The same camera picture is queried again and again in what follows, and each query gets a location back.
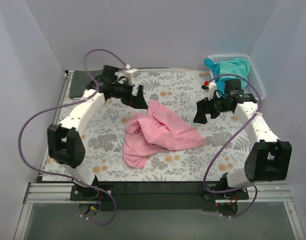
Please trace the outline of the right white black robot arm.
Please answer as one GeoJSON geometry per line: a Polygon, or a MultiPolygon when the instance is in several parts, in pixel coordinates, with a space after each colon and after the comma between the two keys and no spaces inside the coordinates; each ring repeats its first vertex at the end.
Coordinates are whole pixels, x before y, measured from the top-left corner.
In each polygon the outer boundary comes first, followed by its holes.
{"type": "Polygon", "coordinates": [[[218,97],[217,89],[210,89],[209,96],[198,101],[194,123],[206,124],[207,115],[217,118],[222,112],[234,113],[242,123],[253,144],[244,166],[234,172],[225,173],[215,186],[203,181],[202,188],[210,194],[234,193],[256,182],[284,180],[287,176],[292,147],[273,133],[261,112],[258,94],[245,93],[240,79],[225,82],[225,94],[218,97]]]}

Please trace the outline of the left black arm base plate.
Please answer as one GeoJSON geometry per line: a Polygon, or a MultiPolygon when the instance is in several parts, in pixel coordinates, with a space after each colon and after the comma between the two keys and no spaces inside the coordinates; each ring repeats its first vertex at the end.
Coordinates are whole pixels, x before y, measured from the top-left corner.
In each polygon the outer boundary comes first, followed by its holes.
{"type": "Polygon", "coordinates": [[[105,193],[79,185],[73,185],[70,194],[71,201],[97,201],[100,197],[105,201],[111,200],[105,193]]]}

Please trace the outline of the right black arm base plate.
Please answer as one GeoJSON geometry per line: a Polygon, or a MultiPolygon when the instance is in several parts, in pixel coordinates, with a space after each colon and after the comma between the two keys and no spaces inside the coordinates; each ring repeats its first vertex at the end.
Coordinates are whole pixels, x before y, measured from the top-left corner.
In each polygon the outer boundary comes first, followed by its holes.
{"type": "MultiPolygon", "coordinates": [[[[220,191],[222,184],[219,181],[207,181],[206,187],[212,191],[220,191]]],[[[247,190],[238,190],[227,193],[210,193],[206,191],[202,185],[197,189],[197,193],[201,195],[205,200],[248,200],[249,195],[247,190]]]]}

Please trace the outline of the pink t-shirt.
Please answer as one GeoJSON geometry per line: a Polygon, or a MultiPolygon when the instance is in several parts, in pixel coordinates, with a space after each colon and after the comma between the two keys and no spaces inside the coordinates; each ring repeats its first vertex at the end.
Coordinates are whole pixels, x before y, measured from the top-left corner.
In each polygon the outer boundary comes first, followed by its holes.
{"type": "Polygon", "coordinates": [[[146,115],[137,112],[126,122],[122,155],[127,166],[142,169],[151,155],[204,145],[206,138],[170,108],[151,99],[146,115]]]}

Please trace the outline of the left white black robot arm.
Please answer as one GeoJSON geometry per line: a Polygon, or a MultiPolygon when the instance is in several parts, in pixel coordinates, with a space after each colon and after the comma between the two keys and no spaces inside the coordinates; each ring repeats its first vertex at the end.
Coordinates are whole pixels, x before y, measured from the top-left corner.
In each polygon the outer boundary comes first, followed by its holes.
{"type": "Polygon", "coordinates": [[[49,156],[68,171],[69,178],[75,184],[86,188],[96,183],[95,175],[84,162],[86,151],[81,135],[106,100],[116,98],[134,109],[147,109],[143,87],[140,85],[137,94],[132,94],[133,81],[139,74],[139,69],[131,68],[129,65],[126,65],[124,71],[105,65],[101,75],[91,77],[81,98],[82,102],[59,124],[48,127],[49,156]]]}

